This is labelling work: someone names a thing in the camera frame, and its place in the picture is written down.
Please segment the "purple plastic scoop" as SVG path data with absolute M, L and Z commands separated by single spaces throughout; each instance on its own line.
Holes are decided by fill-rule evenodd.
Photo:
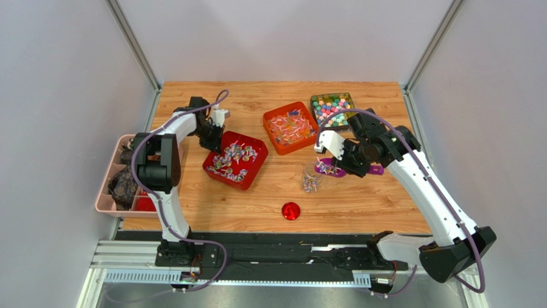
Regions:
M 314 170 L 316 173 L 320 173 L 327 176 L 332 176 L 335 178 L 342 178 L 348 175 L 346 171 L 344 171 L 340 167 L 335 167 L 333 163 L 331 162 L 331 158 L 321 158 L 318 159 L 315 163 Z M 380 165 L 371 165 L 369 167 L 369 170 L 367 172 L 367 175 L 384 175 L 385 170 Z

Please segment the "red tray of swirl lollipops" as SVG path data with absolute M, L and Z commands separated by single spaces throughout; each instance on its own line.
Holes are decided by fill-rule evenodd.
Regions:
M 213 180 L 246 191 L 253 184 L 268 155 L 268 148 L 263 141 L 227 131 L 222 136 L 220 153 L 210 152 L 202 169 Z

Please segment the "clear plastic jar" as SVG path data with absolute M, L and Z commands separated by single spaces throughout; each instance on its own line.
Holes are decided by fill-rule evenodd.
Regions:
M 302 171 L 302 189 L 306 193 L 316 193 L 319 190 L 323 174 L 315 170 L 315 163 L 308 162 Z

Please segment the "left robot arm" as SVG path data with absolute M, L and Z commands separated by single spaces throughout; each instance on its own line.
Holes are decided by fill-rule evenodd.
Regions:
M 195 257 L 195 241 L 189 238 L 191 227 L 184 218 L 178 197 L 182 177 L 179 147 L 186 137 L 195 136 L 202 148 L 220 152 L 225 122 L 230 117 L 229 110 L 220 108 L 221 101 L 222 97 L 209 103 L 193 96 L 188 106 L 177 108 L 159 128 L 135 136 L 130 162 L 132 177 L 147 192 L 159 215 L 160 258 Z

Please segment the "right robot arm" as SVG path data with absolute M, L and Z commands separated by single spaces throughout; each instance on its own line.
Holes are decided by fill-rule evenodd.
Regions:
M 430 237 L 382 232 L 368 243 L 377 259 L 421 266 L 435 281 L 456 279 L 476 293 L 485 290 L 482 258 L 497 237 L 491 227 L 479 227 L 452 199 L 405 126 L 394 127 L 372 109 L 346 110 L 351 139 L 321 133 L 317 144 L 333 154 L 336 167 L 363 178 L 373 163 L 395 177 L 418 207 Z

